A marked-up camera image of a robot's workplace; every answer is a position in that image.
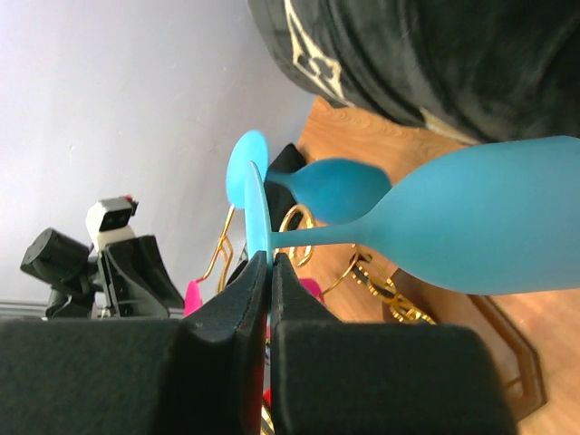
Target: white wall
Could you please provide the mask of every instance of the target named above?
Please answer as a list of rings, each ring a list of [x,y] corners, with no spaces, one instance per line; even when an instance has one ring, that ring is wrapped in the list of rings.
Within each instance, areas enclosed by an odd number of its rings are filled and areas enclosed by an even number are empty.
[[[45,301],[28,245],[46,227],[88,245],[88,207],[126,193],[183,291],[223,226],[236,139],[263,130],[275,156],[311,103],[241,0],[0,0],[0,298]],[[230,234],[238,255],[241,213]]]

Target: wooden surface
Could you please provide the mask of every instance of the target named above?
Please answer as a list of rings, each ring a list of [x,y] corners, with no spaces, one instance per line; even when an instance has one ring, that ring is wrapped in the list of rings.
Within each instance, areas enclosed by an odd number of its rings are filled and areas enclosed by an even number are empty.
[[[357,109],[334,110],[321,99],[299,140],[309,160],[346,157],[383,168],[396,184],[421,164],[459,145],[426,130],[407,129]],[[312,260],[297,269],[322,288],[346,269],[351,246],[318,246]],[[381,261],[388,272],[395,265]],[[542,358],[549,403],[520,423],[525,435],[580,433],[580,291],[566,290],[497,297],[496,301],[536,346]],[[326,296],[327,306],[344,320],[381,321],[381,301],[347,277]]]

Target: gold hook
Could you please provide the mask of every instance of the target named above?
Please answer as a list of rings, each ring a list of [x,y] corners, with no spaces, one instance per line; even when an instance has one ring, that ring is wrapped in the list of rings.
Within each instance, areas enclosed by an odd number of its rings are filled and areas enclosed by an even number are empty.
[[[232,217],[234,216],[234,212],[236,208],[234,206],[230,206],[229,211],[227,212],[226,223],[224,224],[224,228],[221,231],[221,235],[217,240],[217,246],[214,250],[213,255],[211,256],[211,260],[209,260],[209,266],[206,270],[206,273],[203,274],[201,278],[197,281],[200,283],[208,279],[211,275],[211,272],[214,270],[214,266],[216,265],[216,261],[218,260],[218,255],[221,254],[224,257],[224,265],[222,267],[221,273],[219,274],[219,281],[217,282],[217,290],[216,294],[220,293],[226,287],[227,281],[227,271],[229,266],[231,265],[232,258],[234,257],[234,248],[232,247],[229,238],[227,238],[227,231],[229,230],[229,226],[232,223]]]
[[[302,216],[303,216],[302,219],[306,219],[306,228],[316,227],[316,223],[314,222],[314,217],[312,216],[311,211],[306,206],[304,206],[302,204],[295,204],[285,214],[284,219],[282,219],[282,224],[280,224],[279,232],[283,233],[283,232],[287,231],[288,226],[290,225],[290,222],[292,221],[292,218],[294,216],[296,216],[298,213],[302,213]],[[274,252],[274,255],[276,255],[279,251],[280,250],[277,249]],[[307,246],[306,249],[304,250],[304,258],[302,258],[301,260],[299,260],[295,264],[296,267],[302,267],[306,263],[308,263],[310,261],[310,258],[312,258],[313,253],[314,253],[314,247]],[[292,261],[293,263],[295,262],[296,246],[290,247],[290,249],[288,251],[288,257],[290,258],[290,261]]]

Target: gold decoration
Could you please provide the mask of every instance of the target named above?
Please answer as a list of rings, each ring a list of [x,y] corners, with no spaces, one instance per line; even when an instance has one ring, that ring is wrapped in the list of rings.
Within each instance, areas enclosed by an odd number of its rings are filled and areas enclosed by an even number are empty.
[[[221,293],[224,288],[226,288],[227,271],[229,269],[229,265],[232,263],[232,258],[234,257],[234,248],[232,247],[232,243],[229,241],[229,238],[227,238],[227,231],[229,230],[229,226],[232,223],[234,211],[236,211],[236,208],[234,206],[230,206],[229,211],[227,212],[226,223],[224,224],[221,235],[217,240],[216,249],[214,250],[214,254],[211,256],[211,260],[209,260],[208,269],[206,270],[206,273],[197,280],[200,283],[208,279],[214,270],[214,266],[218,260],[218,255],[221,254],[224,257],[224,265],[222,266],[221,273],[219,274],[216,295]]]

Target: black cloth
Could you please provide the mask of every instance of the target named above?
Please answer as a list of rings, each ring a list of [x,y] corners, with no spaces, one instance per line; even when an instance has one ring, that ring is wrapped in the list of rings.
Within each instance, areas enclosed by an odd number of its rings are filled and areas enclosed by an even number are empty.
[[[248,3],[279,68],[336,107],[466,143],[580,133],[580,0]]]
[[[296,172],[306,165],[306,160],[294,144],[290,143],[284,147],[282,152],[274,159],[268,167],[268,170],[276,172]],[[282,220],[288,210],[296,203],[290,191],[284,186],[266,181],[264,183],[266,200],[270,210],[270,223],[272,231],[277,231],[282,225]]]

